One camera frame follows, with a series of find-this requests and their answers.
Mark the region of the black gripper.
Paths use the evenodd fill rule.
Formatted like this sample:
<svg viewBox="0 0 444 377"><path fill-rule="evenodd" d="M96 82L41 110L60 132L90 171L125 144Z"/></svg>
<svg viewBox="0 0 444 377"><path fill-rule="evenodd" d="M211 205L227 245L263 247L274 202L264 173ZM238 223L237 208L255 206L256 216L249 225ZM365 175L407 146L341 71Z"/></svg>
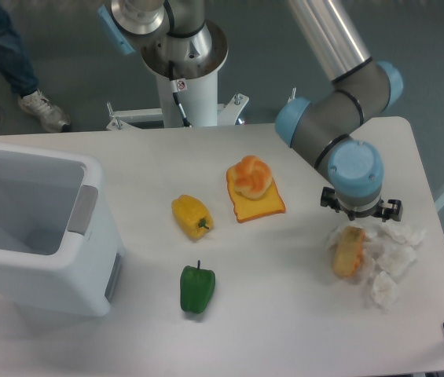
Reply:
<svg viewBox="0 0 444 377"><path fill-rule="evenodd" d="M399 199L383 201L378 194L362 198L336 195L333 188L324 187L321 192L320 205L333 209L336 213L344 212L350 221L356 218L367 218L376 213L382 221L401 221L403 206Z"/></svg>

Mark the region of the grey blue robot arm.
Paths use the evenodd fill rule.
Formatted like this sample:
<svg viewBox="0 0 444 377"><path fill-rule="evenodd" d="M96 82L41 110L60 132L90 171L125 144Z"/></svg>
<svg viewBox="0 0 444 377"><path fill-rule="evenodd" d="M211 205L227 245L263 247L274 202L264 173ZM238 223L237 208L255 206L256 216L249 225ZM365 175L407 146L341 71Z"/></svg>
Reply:
<svg viewBox="0 0 444 377"><path fill-rule="evenodd" d="M372 59L340 2L290 1L288 7L333 91L316 103L290 97L277 115L277 134L327 180L323 207L352 220L399 221L402 203L381 196L378 151L352 133L399 99L400 72ZM218 103L218 71L228 46L202 1L111 1L97 13L120 52L140 53L155 75L164 126L222 124L228 107Z"/></svg>

